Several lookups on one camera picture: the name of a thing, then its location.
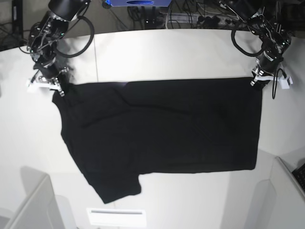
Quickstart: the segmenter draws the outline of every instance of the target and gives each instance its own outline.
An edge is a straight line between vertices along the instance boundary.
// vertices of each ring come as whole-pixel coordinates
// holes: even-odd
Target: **blue device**
[[[172,0],[106,0],[106,3],[116,6],[160,6],[167,7]]]

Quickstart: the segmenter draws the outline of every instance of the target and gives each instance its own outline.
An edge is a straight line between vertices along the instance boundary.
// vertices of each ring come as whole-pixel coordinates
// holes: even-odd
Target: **white table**
[[[70,53],[88,37],[68,39]],[[237,42],[258,50],[260,41],[238,32]],[[0,52],[0,208],[13,211],[24,197],[20,168],[50,174],[57,195],[69,198],[80,228],[89,225],[85,208],[145,209],[149,229],[243,228],[255,185],[270,177],[274,155],[292,167],[305,157],[305,41],[293,40],[285,54],[295,84],[264,90],[257,167],[253,171],[211,174],[150,174],[140,176],[142,193],[104,205],[73,162],[61,136],[61,118],[52,93],[26,93],[34,74],[31,58],[18,49]],[[90,48],[71,60],[74,82],[139,81],[251,76],[255,59],[232,45],[229,31],[159,30],[95,35]]]

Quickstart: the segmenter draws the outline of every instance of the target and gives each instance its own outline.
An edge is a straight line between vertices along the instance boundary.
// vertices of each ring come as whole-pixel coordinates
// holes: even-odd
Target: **black t-shirt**
[[[254,169],[262,93],[250,78],[69,85],[54,94],[62,138],[104,203],[139,174]]]

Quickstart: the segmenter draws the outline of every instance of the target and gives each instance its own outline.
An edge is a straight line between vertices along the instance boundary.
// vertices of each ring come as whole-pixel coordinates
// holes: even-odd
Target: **cable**
[[[84,14],[87,12],[87,10],[88,10],[88,8],[89,8],[89,5],[90,5],[90,4],[88,4],[87,7],[84,8],[85,11],[84,11],[84,13],[82,14],[82,16],[84,16]],[[57,39],[55,39],[55,40],[53,40],[53,41],[49,41],[47,44],[41,46],[36,52],[39,52],[39,51],[42,50],[43,48],[45,48],[45,47],[47,47],[47,46],[49,46],[49,45],[52,45],[54,42],[57,42],[58,40],[60,40],[61,38],[63,38],[69,31],[71,31],[71,30],[77,25],[77,23],[80,21],[79,17],[80,17],[80,16],[78,16],[78,20],[75,22],[75,24],[72,25],[71,28],[69,28],[63,35],[61,35],[59,38],[57,38]],[[30,30],[35,29],[35,25],[38,25],[39,23],[40,23],[40,22],[35,23],[35,24],[32,26],[32,28],[31,28]]]
[[[275,94],[276,94],[276,89],[277,89],[278,74],[279,74],[280,71],[282,72],[284,78],[285,79],[287,78],[287,74],[286,74],[286,72],[282,68],[277,69],[276,73],[273,75],[273,83],[272,83],[272,98],[273,99],[275,99]]]
[[[196,12],[198,12],[200,14],[200,16],[203,17],[203,15],[201,14],[200,10],[198,9],[198,7],[200,8],[198,2],[196,2]]]
[[[232,32],[231,32],[231,40],[232,40],[232,43],[233,43],[233,45],[235,46],[235,48],[237,48],[240,52],[242,52],[244,55],[246,55],[246,56],[250,56],[250,57],[256,57],[256,56],[259,56],[260,54],[262,54],[265,50],[266,50],[266,48],[267,48],[267,42],[266,41],[263,41],[263,43],[262,43],[262,48],[261,48],[261,50],[260,51],[258,51],[257,53],[249,53],[249,52],[246,52],[244,49],[242,49],[238,44],[237,44],[237,42],[236,42],[236,40],[235,40],[235,34],[236,34],[236,31],[237,31],[237,29],[238,29],[238,27],[241,25],[241,21],[238,21],[235,25],[234,25],[234,27],[233,27],[233,29],[232,29]]]
[[[211,12],[211,11],[205,10],[205,8],[203,8],[203,7],[200,5],[200,4],[203,4],[204,7],[205,7],[205,4],[204,4],[204,3],[202,3],[202,2],[197,2],[197,4],[199,5],[199,7],[200,7],[205,13],[209,13],[209,14],[218,14],[219,12],[221,12],[223,15],[233,17],[233,18],[235,18],[235,20],[237,20],[237,21],[239,20],[238,17],[234,17],[234,16],[231,16],[231,15],[228,15],[227,13],[225,13],[225,12],[221,11],[220,9],[218,9],[219,6],[217,7],[217,10],[218,10],[219,12]]]
[[[25,53],[25,54],[30,54],[29,52],[25,52],[24,50],[21,49],[20,47],[20,41],[25,41],[28,42],[26,39],[19,39],[17,37],[15,37],[15,35],[13,33],[7,32],[6,30],[4,30],[3,28],[0,27],[0,30],[2,30],[3,32],[5,32],[7,34],[6,37],[3,38],[3,40],[1,41],[1,44],[3,44],[4,40],[8,37],[11,36],[12,38],[14,38],[18,44],[18,48],[20,49],[21,52]]]
[[[190,22],[190,17],[191,17],[191,22],[190,22],[191,28],[194,28],[194,25],[193,25],[193,17],[192,17],[192,12],[191,12],[190,6],[189,6],[189,4],[187,3],[187,0],[185,0],[184,3],[187,5],[187,8],[188,8],[188,10],[189,10],[189,12],[190,12],[190,15],[189,15],[189,22]]]
[[[22,40],[23,40],[23,41],[25,41],[25,42],[28,42],[28,40],[26,40],[26,39],[19,39],[19,38],[15,37],[15,35],[14,35],[13,33],[7,32],[5,29],[3,29],[3,28],[1,28],[1,27],[0,27],[0,30],[3,31],[3,32],[5,32],[7,35],[9,35],[9,36],[15,38],[16,40],[19,40],[19,41],[22,41]]]
[[[129,17],[133,21],[133,29],[135,29],[135,22],[139,22],[141,29],[143,29],[142,16],[140,14],[139,8],[136,6],[128,6],[127,12]]]
[[[172,26],[172,29],[173,29],[173,21],[172,21],[172,9],[171,9],[171,12],[170,12],[170,20],[171,20],[171,26]]]
[[[79,55],[83,54],[89,48],[90,44],[92,43],[93,38],[94,38],[94,26],[93,26],[92,22],[84,16],[78,16],[78,19],[79,20],[84,20],[90,28],[90,38],[89,38],[88,43],[85,45],[85,47],[82,50],[80,50],[79,52],[77,52],[75,54],[65,54],[65,53],[60,52],[57,49],[57,47],[54,47],[54,52],[57,55],[62,56],[64,58],[73,58],[73,57],[79,56]]]
[[[182,10],[181,10],[179,4],[177,3],[177,1],[175,1],[175,4],[177,5],[177,8],[178,8],[178,10],[180,11],[180,13],[182,13]]]
[[[166,29],[168,30],[168,16],[170,15],[170,13],[172,12],[172,7],[173,7],[173,5],[171,4],[170,5],[170,7],[169,7],[169,9],[168,9],[168,12],[167,12],[167,15],[166,15],[166,20],[165,20],[165,27],[166,27]]]
[[[180,25],[179,21],[177,21],[177,20],[171,20],[170,22],[172,22],[172,21],[176,22],[176,23],[178,24],[178,26],[179,26],[179,29],[181,29],[181,25]]]
[[[112,11],[112,9],[109,9],[109,12],[129,31],[129,28],[119,19],[119,17]]]
[[[252,27],[252,26],[250,26],[250,25],[248,25],[247,23],[245,23],[245,22],[243,22],[243,21],[240,21],[239,19],[237,20],[234,16],[228,15],[226,12],[220,10],[220,9],[219,9],[220,7],[219,7],[216,3],[214,3],[213,1],[210,1],[210,2],[212,2],[214,5],[216,5],[216,6],[218,7],[218,10],[219,10],[223,15],[225,15],[225,16],[227,16],[228,18],[234,20],[235,22],[240,22],[240,23],[242,23],[242,24],[244,24],[244,25],[250,27],[252,30],[254,30],[255,32],[257,32],[258,34],[260,34],[260,35],[264,36],[265,38],[269,39],[270,41],[272,41],[266,34],[262,33],[260,30],[254,28],[254,27]]]
[[[7,24],[12,24],[12,22],[2,23],[2,24],[0,24],[0,26],[7,25]]]

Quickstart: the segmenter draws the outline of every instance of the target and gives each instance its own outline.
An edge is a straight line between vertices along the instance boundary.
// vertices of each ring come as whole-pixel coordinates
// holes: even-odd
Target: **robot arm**
[[[31,89],[47,87],[57,90],[61,96],[65,93],[65,84],[69,70],[67,67],[60,68],[56,58],[62,56],[72,58],[82,54],[91,44],[94,37],[94,27],[92,23],[81,16],[81,12],[86,11],[91,0],[51,0],[49,2],[50,11],[46,12],[42,21],[32,26],[29,34],[28,51],[35,62],[34,69],[37,73],[28,82]],[[84,20],[90,27],[91,35],[89,42],[80,52],[67,55],[57,49],[58,40],[63,38],[68,31],[69,22],[74,20]]]
[[[224,0],[222,3],[240,18],[232,30],[231,39],[233,45],[243,54],[256,57],[251,85],[262,90],[270,82],[270,78],[275,79],[278,66],[284,60],[282,56],[291,44],[291,37],[275,17],[264,15],[265,8],[262,8],[261,0]],[[262,40],[261,50],[257,53],[248,53],[236,43],[235,33],[242,23]],[[289,84],[287,75],[283,74],[283,77],[285,83]]]
[[[94,37],[92,23],[80,15],[86,12],[91,0],[51,0],[50,11],[46,13],[40,23],[34,24],[30,30],[28,50],[35,61],[34,69],[38,69],[42,76],[37,74],[29,84],[36,84],[38,87],[49,87],[58,90],[64,96],[64,85],[66,77],[64,73],[67,68],[60,69],[56,64],[56,57],[75,57],[82,54],[90,45]],[[253,68],[253,80],[251,85],[262,90],[275,75],[280,62],[283,61],[283,54],[291,43],[288,32],[282,28],[274,17],[265,16],[262,8],[262,0],[221,0],[221,6],[234,12],[240,19],[235,23],[231,39],[233,45],[243,54],[256,57],[257,65]],[[64,37],[71,20],[78,18],[87,22],[91,29],[91,36],[85,48],[74,54],[67,55],[57,49],[57,41]],[[249,30],[259,36],[263,44],[257,53],[248,53],[243,50],[235,40],[235,33],[241,24],[245,24]]]

